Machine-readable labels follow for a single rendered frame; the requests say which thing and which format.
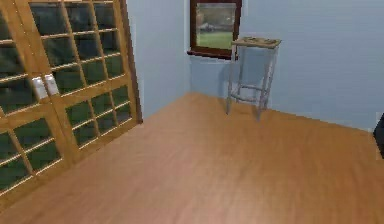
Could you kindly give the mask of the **grey stool with tan seat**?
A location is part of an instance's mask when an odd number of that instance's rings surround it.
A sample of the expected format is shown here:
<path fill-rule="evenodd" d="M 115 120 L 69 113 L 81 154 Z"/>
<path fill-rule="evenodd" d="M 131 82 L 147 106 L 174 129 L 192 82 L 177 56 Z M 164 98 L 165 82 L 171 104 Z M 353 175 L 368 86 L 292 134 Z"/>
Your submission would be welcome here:
<path fill-rule="evenodd" d="M 228 87 L 226 97 L 226 114 L 230 113 L 232 100 L 235 100 L 236 102 L 242 101 L 254 104 L 257 107 L 256 119 L 260 120 L 262 112 L 267 109 L 269 103 L 269 96 L 280 44 L 280 39 L 268 39 L 252 36 L 240 37 L 231 43 L 230 72 L 228 75 Z M 267 51 L 267 61 L 264 65 L 264 75 L 262 79 L 262 85 L 260 87 L 258 87 L 256 84 L 243 83 L 243 67 L 245 64 L 246 48 L 260 48 L 265 49 Z M 233 86 L 236 61 L 240 62 L 240 71 L 238 76 L 238 82 L 236 86 Z M 259 92 L 260 96 L 258 98 L 243 97 L 241 95 L 242 89 L 254 90 L 255 92 Z"/>

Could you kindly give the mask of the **dark red framed window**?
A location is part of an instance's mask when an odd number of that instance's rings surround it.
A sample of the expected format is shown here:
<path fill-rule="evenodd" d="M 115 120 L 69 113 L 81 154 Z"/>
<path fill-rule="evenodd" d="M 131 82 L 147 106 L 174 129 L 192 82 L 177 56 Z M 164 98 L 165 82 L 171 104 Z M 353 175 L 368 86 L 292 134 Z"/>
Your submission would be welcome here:
<path fill-rule="evenodd" d="M 188 55 L 229 60 L 243 0 L 189 0 Z"/>

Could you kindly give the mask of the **black furniture piece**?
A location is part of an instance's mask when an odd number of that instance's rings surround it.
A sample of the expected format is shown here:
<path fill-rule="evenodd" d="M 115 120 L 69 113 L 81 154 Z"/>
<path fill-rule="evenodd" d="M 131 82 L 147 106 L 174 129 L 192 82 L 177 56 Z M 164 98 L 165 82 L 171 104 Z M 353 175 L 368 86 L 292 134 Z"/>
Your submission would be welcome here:
<path fill-rule="evenodd" d="M 384 113 L 381 115 L 373 131 L 373 137 L 375 138 L 380 155 L 384 159 Z"/>

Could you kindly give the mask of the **wooden glazed double door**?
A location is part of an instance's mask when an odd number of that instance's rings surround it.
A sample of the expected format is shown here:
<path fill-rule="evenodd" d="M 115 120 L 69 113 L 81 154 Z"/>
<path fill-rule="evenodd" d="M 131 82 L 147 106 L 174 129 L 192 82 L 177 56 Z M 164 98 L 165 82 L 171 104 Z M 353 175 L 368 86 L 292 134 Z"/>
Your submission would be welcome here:
<path fill-rule="evenodd" d="M 141 120 L 124 0 L 0 0 L 0 213 Z"/>

